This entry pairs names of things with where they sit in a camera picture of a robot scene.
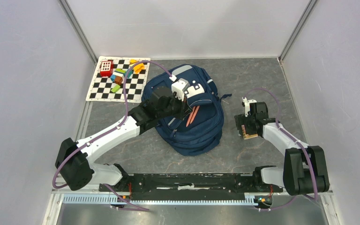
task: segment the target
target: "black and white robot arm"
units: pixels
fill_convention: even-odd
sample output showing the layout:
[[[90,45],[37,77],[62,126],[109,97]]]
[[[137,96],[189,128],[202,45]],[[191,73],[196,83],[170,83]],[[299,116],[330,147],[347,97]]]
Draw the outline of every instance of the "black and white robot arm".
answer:
[[[191,109],[184,95],[187,85],[188,82],[179,79],[173,83],[172,89],[158,87],[149,99],[130,110],[126,118],[122,117],[104,130],[77,142],[71,138],[64,140],[56,159],[56,168],[83,146],[60,170],[70,189],[79,190],[87,184],[117,184],[122,178],[120,168],[115,165],[96,164],[95,160],[118,144],[154,128],[159,119],[168,116],[184,119],[189,115]]]
[[[276,166],[257,167],[254,176],[258,183],[283,187],[290,195],[313,193],[312,178],[308,165],[306,165],[306,157],[298,145],[300,144],[309,155],[318,192],[329,190],[325,154],[321,147],[309,146],[300,141],[287,132],[281,123],[278,122],[277,124],[275,118],[269,118],[265,102],[243,98],[242,105],[245,107],[245,113],[235,116],[239,136],[243,136],[244,139],[262,137],[272,143],[285,157],[284,168]]]

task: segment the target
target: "black and white checkered board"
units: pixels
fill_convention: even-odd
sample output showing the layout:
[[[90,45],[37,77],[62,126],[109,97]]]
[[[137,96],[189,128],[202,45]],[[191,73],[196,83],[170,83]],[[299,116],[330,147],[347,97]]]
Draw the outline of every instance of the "black and white checkered board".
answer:
[[[111,92],[111,88],[115,86],[115,83],[111,81],[109,77],[101,77],[100,75],[100,65],[102,61],[113,60],[114,70],[119,69],[128,69],[129,61],[134,60],[150,60],[150,58],[119,58],[119,57],[105,57],[100,56],[98,58],[97,67],[93,75],[93,79],[90,83],[88,95],[86,101],[106,101],[106,102],[124,102],[123,96],[123,84],[120,85],[120,89],[116,93]],[[140,73],[135,74],[126,80],[126,94],[127,101],[131,103],[140,103],[142,102],[142,94],[144,86],[147,82],[148,68],[150,64],[145,63],[143,69]]]

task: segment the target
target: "orange marker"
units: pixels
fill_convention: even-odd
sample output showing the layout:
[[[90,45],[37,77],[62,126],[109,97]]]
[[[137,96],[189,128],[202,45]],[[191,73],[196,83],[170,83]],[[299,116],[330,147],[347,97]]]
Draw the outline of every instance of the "orange marker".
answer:
[[[192,115],[195,111],[195,106],[193,107],[193,111],[190,113],[190,115],[188,116],[188,120],[187,120],[187,125],[186,127],[188,127],[190,125],[190,122],[191,122],[191,118],[192,118]]]
[[[194,121],[194,118],[195,118],[195,116],[196,116],[196,114],[197,114],[197,112],[198,112],[198,109],[199,109],[199,106],[196,107],[195,113],[193,114],[193,117],[191,118],[190,124]]]

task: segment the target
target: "blue backpack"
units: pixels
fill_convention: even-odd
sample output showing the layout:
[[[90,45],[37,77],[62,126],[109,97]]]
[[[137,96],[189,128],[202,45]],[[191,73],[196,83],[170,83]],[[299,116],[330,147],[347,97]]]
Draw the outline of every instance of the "blue backpack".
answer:
[[[204,93],[187,99],[191,108],[200,105],[194,121],[188,127],[186,127],[188,117],[179,120],[172,116],[159,120],[155,129],[167,143],[184,156],[197,156],[212,150],[220,142],[224,124],[221,98],[218,97],[215,83],[205,69],[193,65],[184,64],[170,69],[169,72],[176,75],[177,79],[187,80],[191,86],[196,87],[200,84]],[[152,78],[145,85],[142,100],[150,98],[157,87],[171,88],[172,83],[167,73]]]

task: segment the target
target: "white wall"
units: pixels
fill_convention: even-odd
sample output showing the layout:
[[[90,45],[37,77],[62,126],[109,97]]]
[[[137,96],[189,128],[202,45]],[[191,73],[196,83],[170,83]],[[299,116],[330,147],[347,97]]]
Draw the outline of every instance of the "white wall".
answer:
[[[97,55],[278,56],[308,0],[68,0]]]
[[[0,225],[41,224],[92,70],[57,1],[0,0]]]
[[[360,1],[319,1],[285,73],[308,140],[325,150],[343,222],[360,224]]]

